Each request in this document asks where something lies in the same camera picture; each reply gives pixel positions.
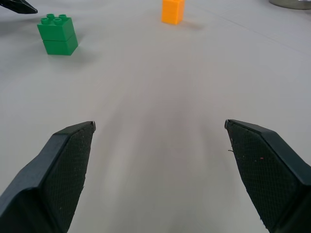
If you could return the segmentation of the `green toy brick stack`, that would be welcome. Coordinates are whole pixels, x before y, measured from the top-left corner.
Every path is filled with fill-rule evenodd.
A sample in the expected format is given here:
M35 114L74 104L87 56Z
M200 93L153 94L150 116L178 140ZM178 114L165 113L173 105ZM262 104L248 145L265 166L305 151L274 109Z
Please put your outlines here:
M47 54L72 55L78 47L72 18L65 14L47 14L37 24Z

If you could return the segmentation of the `silver metal bowl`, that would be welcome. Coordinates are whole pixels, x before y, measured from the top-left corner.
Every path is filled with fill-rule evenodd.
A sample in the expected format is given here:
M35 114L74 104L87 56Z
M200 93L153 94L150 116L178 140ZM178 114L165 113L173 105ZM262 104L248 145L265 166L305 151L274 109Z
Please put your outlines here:
M311 10L311 0L268 0L271 4L295 10Z

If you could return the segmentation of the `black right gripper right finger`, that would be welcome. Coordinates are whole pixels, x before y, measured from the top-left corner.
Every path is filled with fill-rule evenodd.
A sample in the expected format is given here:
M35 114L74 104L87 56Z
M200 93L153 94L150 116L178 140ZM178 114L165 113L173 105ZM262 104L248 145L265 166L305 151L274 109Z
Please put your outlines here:
M274 131L225 121L241 180L269 233L311 233L311 166Z

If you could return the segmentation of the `orange toy brick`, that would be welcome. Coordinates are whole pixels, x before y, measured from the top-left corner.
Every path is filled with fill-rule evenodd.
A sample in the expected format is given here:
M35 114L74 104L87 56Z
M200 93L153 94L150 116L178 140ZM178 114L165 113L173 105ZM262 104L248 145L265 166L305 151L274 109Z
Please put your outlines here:
M161 21L177 25L183 20L185 0L162 0Z

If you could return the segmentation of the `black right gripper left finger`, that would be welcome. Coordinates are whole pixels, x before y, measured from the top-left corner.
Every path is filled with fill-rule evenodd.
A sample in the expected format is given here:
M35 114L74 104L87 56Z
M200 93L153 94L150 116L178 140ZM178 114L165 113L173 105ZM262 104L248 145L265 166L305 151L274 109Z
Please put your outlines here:
M0 196L0 233L67 233L84 188L95 122L54 133Z

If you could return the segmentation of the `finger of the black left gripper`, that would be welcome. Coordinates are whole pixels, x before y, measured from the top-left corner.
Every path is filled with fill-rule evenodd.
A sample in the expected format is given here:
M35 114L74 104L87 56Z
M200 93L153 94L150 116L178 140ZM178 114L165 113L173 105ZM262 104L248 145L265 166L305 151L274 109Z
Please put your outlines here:
M0 6L18 14L37 14L38 12L26 0L0 0Z

